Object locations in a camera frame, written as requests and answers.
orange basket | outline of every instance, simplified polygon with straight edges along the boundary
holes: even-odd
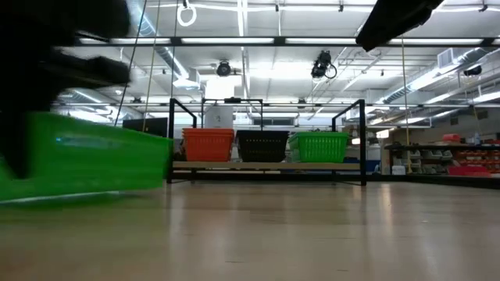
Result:
[[[233,129],[183,129],[188,161],[227,162],[233,146]]]

fluorescent light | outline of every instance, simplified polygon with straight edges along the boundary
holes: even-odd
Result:
[[[82,96],[84,96],[84,97],[88,98],[89,100],[91,100],[91,101],[93,101],[93,102],[99,102],[99,103],[100,103],[100,102],[102,102],[102,101],[99,101],[97,98],[94,98],[94,97],[89,96],[88,94],[82,93],[82,92],[81,92],[81,91],[79,91],[79,90],[74,90],[74,89],[73,89],[73,91],[74,91],[75,93],[79,94],[79,95],[82,95]]]
[[[274,38],[234,37],[234,38],[181,38],[184,44],[272,44]]]
[[[479,44],[480,38],[405,38],[405,44]],[[401,39],[392,39],[389,44],[401,44]]]
[[[438,101],[443,101],[445,100],[446,98],[449,98],[451,97],[452,95],[451,94],[441,94],[441,95],[438,95],[437,97],[435,98],[432,98],[428,101],[425,102],[426,105],[429,105],[429,104],[432,104],[432,103],[435,103],[435,102],[438,102]]]
[[[356,44],[355,38],[287,38],[286,44]]]
[[[111,43],[114,44],[170,44],[169,38],[113,38]]]
[[[84,111],[72,111],[70,112],[70,115],[72,117],[75,117],[77,119],[83,119],[87,121],[92,121],[92,122],[97,122],[97,123],[107,123],[109,122],[109,119],[106,117],[102,117],[100,115],[91,113],[91,112],[84,112]]]
[[[427,117],[414,117],[414,118],[408,118],[408,124],[413,124],[413,123],[417,123],[417,122],[420,122],[422,120],[425,120]],[[402,120],[401,122],[399,122],[400,124],[406,124],[406,120]]]
[[[106,44],[106,42],[104,41],[90,39],[90,38],[81,38],[80,42],[82,44]]]
[[[435,9],[435,12],[478,12],[480,10],[479,7],[467,7],[467,8],[455,8],[455,9]]]
[[[447,116],[448,114],[451,114],[452,112],[454,112],[455,110],[450,110],[450,111],[447,111],[447,112],[442,112],[442,113],[439,113],[439,114],[436,114],[434,116],[434,118],[440,118],[440,117],[444,117],[444,116]]]
[[[388,138],[388,137],[389,137],[389,130],[383,130],[377,132],[377,138]]]
[[[470,101],[470,103],[478,103],[478,102],[485,102],[485,101],[490,101],[500,98],[500,91],[491,93],[491,94],[483,94],[480,97],[474,98],[473,100]]]

green basket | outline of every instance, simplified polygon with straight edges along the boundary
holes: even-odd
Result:
[[[30,116],[30,178],[0,155],[0,201],[161,187],[172,140],[46,112]]]
[[[347,133],[296,133],[288,141],[291,159],[293,162],[342,163],[347,139]]]

plastic basket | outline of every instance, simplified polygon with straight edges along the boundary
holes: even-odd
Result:
[[[288,131],[239,130],[236,138],[243,162],[281,162],[285,158]]]
[[[188,161],[227,162],[234,139],[233,129],[183,129]]]
[[[162,186],[172,140],[47,112],[28,118],[29,178],[14,178],[0,155],[0,201]]]
[[[293,162],[342,163],[347,133],[299,132],[290,138]]]

wooden floor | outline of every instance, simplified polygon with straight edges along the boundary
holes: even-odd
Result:
[[[500,192],[177,183],[0,206],[0,280],[498,280]]]

